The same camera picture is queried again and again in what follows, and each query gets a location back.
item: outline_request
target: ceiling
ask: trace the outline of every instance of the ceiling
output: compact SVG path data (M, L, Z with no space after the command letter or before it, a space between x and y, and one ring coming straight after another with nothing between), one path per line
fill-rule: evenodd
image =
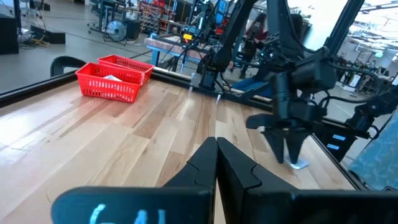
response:
M398 1L366 0L363 8L386 4L393 8L358 13L349 28L348 40L367 47L372 52L398 50Z

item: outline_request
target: chair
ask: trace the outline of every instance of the chair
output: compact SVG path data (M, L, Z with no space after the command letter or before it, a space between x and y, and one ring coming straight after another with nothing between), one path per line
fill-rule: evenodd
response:
M60 56L55 58L50 67L50 77L54 77L57 75L62 75L64 74L63 70L66 67L70 68L80 68L84 66L86 62L74 58L74 57L69 57L69 56Z

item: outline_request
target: cable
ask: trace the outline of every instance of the cable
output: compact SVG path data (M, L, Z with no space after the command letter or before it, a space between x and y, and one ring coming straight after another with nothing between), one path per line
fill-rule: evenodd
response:
M228 86L229 91L231 91L232 90L232 86L224 79L224 73L221 73L220 77L225 82L225 84Z
M317 102L311 100L311 99L306 99L306 98L298 98L299 100L305 101L307 103L312 103L315 106L318 106Z
M344 98L341 98L338 96L327 96L324 99L322 99L321 102L319 102L319 105L322 106L323 102L326 100L339 100L339 101L346 102L346 103L367 103L367 102L373 100L373 97L365 99L365 100L347 100L347 99L344 99Z
M329 91L328 91L328 90L325 90L324 92L326 93L327 97L330 97L330 93L329 93ZM327 99L327 101L326 101L326 104L325 104L325 107L324 107L324 108L328 108L328 106L329 106L329 102L330 102L330 99Z
M371 138L372 140L375 140L375 139L377 139L379 137L380 130L375 125L372 125L371 128L373 128L376 131L376 134Z
M296 32L294 32L294 25L293 25L292 16L290 15L289 4L287 3L287 0L285 0L285 2L286 2L286 8L287 8L287 15L288 15L288 17L289 17L289 22L290 22L290 30L292 31L293 38L294 38L294 39L296 40L296 42L300 45L300 47L303 48L303 50L305 50L306 52L309 52L309 53L313 53L313 54L314 54L314 53L317 53L317 52L321 51L323 47L319 48L318 50L311 50L311 49L306 48L306 47L303 45L303 43L301 43L301 41L300 41L299 38L297 37Z
M30 38L28 41L24 42L24 44L26 44L26 45L33 45L33 47L48 47L50 45L49 43L46 43L46 42L43 41L44 37L45 37L45 34L47 33L47 28L45 26L44 16L43 16L41 10L36 8L36 11L38 11L40 13L40 17L41 17L41 19L43 21L44 33L42 35L42 38L40 40L37 40L35 38Z
M329 64L330 66L332 66L333 68L337 68L337 69L341 69L341 70L346 70L346 71L352 71L352 72L363 73L363 74L365 74L365 75L369 75L370 77L375 78L375 79L377 80L377 90L376 90L375 95L377 96L378 94L380 94L380 87L381 87L381 85L382 85L382 80L381 80L377 75L375 75L375 74L373 74L373 73L371 73L371 72L369 72L369 71L361 70L361 69L358 69L358 68L336 65L336 64L331 63L331 62L328 62L328 64Z
M173 49L173 47L174 47L180 40L181 40L181 37L178 39L178 41L174 42L173 46L166 52L166 54L163 56L162 60L160 60L159 63L162 63L162 62L163 62L163 60L164 60L164 58L166 57L166 55L167 55L168 53L170 53L170 51Z
M218 80L215 80L215 82L217 83L217 85L221 88L221 91L224 94L224 87L221 85L221 83Z
M207 17L207 20L206 20L205 24L207 24L207 23L209 22L210 18L212 17L213 13L215 12L215 10L216 10L216 8L217 8L217 6L218 6L218 3L220 3L220 1L221 1L221 0L218 0L217 3L215 4L213 10L210 12L209 16ZM203 30L205 30L205 29L201 29L201 30L199 31L197 37L200 36L200 34L203 32ZM178 59L177 59L177 60L179 60L180 57L185 53L185 51L187 51L187 50L191 47L191 45L194 43L195 40L192 40L192 41L185 47L184 51L181 52L181 54L178 56Z
M47 18L56 18L56 19L74 19L74 20L80 20L80 21L98 21L97 19L82 19L82 18L63 17L63 16L46 16L46 17Z

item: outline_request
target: workbench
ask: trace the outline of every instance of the workbench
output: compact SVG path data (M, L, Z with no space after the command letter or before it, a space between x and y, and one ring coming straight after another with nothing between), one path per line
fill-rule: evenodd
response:
M354 190L312 136L301 152L308 167L278 164L264 136L245 127L248 116L265 111L222 99L216 104L156 80L135 103L123 103L82 96L77 81L60 78L68 83L0 109L1 223L51 223L52 203L74 187L160 187L208 136L225 137L299 189ZM215 220L224 223L219 194Z
M180 41L180 37L177 35L171 35L168 37L164 37L167 40L170 40L171 42L178 42ZM180 54L184 51L184 48L180 45L174 45L171 44L170 42L164 42L161 40L153 39L153 38L146 38L144 41L145 45L147 48L152 50L152 58L150 60L150 63L157 66L159 63L159 57L160 53L166 53L173 55L174 57L180 56ZM200 62L200 60L205 56L206 54L203 52L199 52L197 50L188 50L187 55L185 57L186 60L191 61L191 62Z

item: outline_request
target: red basket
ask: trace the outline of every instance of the red basket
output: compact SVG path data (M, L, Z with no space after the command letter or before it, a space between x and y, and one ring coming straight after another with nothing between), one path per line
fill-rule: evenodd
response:
M164 7L164 6L165 6L165 3L164 3L164 2L161 2L161 1L154 1L154 5L155 5L155 6Z
M109 55L109 56L106 56L103 58L99 58L98 63L102 64L102 65L110 65L110 66L121 67L121 68L129 68L129 69L137 70L140 72L144 72L145 77L144 77L144 82L142 84L145 84L148 82L150 75L152 74L152 71L154 69L153 65L149 65L144 62L139 62L139 61L125 58L125 57L118 56L118 55Z
M144 74L131 69L87 63L76 71L83 95L133 103L142 85ZM103 78L107 75L122 80Z

